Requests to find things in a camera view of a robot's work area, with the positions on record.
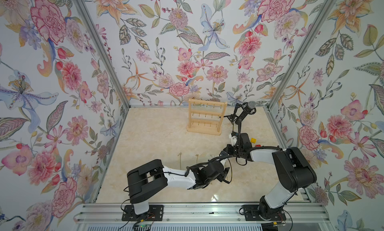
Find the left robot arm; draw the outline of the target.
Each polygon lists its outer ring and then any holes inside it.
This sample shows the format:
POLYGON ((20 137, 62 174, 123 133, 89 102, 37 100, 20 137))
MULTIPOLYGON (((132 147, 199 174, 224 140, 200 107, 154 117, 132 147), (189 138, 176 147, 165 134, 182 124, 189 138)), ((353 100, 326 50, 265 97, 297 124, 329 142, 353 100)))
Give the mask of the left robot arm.
POLYGON ((156 159, 129 171, 125 191, 129 193, 129 201, 135 215, 148 213, 149 199, 166 187, 198 190, 206 188, 215 180, 229 184, 230 181, 226 180, 226 177, 231 168, 226 168, 225 163, 230 157, 215 157, 185 170, 171 169, 156 159))

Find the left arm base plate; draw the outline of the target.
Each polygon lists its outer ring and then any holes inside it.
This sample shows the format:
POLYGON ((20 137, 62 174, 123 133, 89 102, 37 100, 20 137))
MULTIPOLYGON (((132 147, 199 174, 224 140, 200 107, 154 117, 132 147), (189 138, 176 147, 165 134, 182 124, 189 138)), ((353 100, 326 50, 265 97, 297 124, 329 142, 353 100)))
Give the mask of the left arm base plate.
POLYGON ((163 205, 149 205, 149 210, 142 213, 136 214, 133 205, 124 206, 122 215, 122 221, 124 222, 144 222, 144 221, 155 221, 160 222, 163 220, 164 206, 163 205))

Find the wooden jewelry display stand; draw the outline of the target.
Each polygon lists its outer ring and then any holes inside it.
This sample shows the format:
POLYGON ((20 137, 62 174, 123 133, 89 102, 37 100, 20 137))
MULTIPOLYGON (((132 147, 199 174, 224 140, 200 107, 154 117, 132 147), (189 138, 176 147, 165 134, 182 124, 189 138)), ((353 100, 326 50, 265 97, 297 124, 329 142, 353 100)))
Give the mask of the wooden jewelry display stand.
POLYGON ((187 131, 220 136, 227 105, 226 102, 189 99, 187 131))

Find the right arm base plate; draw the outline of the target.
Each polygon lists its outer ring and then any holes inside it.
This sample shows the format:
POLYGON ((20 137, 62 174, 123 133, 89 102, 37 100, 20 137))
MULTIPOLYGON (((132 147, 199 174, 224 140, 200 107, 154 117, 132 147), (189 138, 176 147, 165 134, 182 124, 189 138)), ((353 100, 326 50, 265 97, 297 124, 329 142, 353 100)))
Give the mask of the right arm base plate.
POLYGON ((268 205, 243 205, 239 214, 244 216, 246 221, 282 222, 286 221, 286 215, 282 207, 271 209, 268 205))

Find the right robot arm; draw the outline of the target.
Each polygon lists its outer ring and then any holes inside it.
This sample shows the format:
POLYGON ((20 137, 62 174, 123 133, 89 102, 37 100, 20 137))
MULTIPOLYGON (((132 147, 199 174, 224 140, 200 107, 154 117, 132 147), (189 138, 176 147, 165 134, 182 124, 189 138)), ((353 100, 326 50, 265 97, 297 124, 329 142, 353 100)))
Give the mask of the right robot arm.
POLYGON ((261 197, 257 212, 262 220, 269 221, 281 215, 285 204, 297 193, 317 181, 312 166, 297 147, 282 149, 280 147, 253 147, 248 134, 232 132, 231 144, 226 152, 237 159, 274 165, 278 183, 261 197))

